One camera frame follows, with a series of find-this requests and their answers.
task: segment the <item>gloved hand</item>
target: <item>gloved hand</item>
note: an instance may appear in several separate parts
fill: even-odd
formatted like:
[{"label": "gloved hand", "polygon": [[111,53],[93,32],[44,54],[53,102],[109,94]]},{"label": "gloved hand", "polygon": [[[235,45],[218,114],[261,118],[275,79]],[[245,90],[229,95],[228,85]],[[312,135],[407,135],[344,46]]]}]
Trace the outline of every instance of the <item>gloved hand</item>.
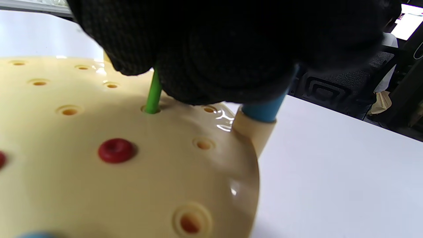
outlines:
[{"label": "gloved hand", "polygon": [[154,67],[164,91],[192,105],[257,103],[286,91],[294,65],[365,64],[382,42],[372,0],[68,0],[114,68]]}]

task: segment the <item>chair backrest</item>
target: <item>chair backrest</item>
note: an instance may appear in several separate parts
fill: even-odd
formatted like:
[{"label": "chair backrest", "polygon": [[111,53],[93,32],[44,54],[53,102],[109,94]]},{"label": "chair backrest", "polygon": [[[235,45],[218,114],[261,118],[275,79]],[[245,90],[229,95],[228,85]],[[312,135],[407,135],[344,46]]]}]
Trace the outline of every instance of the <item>chair backrest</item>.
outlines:
[{"label": "chair backrest", "polygon": [[398,63],[402,50],[384,46],[363,68],[345,73],[308,71],[291,88],[290,95],[350,116],[357,103],[373,95],[384,76]]}]

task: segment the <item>red peg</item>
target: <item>red peg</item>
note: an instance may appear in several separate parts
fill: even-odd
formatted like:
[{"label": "red peg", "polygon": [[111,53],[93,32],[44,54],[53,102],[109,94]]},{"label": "red peg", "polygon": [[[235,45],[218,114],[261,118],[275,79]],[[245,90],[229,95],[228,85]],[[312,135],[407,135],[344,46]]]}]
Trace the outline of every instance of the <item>red peg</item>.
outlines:
[{"label": "red peg", "polygon": [[115,138],[103,142],[98,153],[106,163],[123,163],[135,155],[135,148],[131,142]]},{"label": "red peg", "polygon": [[6,155],[3,151],[0,151],[0,169],[6,164]]}]

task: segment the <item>cable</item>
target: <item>cable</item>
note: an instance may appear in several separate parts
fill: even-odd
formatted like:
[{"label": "cable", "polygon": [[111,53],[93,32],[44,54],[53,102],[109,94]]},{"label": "cable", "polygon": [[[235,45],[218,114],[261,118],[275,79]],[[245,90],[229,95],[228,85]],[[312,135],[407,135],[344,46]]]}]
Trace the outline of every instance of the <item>cable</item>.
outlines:
[{"label": "cable", "polygon": [[419,47],[417,47],[416,51],[415,51],[415,52],[414,52],[414,54],[413,54],[413,58],[414,58],[415,60],[419,60],[419,59],[423,58],[423,54],[422,54],[420,57],[416,58],[416,53],[417,53],[417,51],[420,49],[420,47],[421,47],[422,45],[423,45],[423,42],[422,42],[422,43],[420,43]]}]

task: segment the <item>black chair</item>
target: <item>black chair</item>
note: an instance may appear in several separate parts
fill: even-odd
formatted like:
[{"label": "black chair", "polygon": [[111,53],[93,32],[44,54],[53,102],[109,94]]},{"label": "black chair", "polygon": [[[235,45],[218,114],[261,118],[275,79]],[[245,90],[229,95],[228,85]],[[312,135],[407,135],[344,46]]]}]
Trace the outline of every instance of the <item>black chair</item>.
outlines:
[{"label": "black chair", "polygon": [[337,74],[308,71],[294,80],[288,94],[363,120],[376,102],[374,90],[401,55],[402,50],[384,46],[358,70]]}]

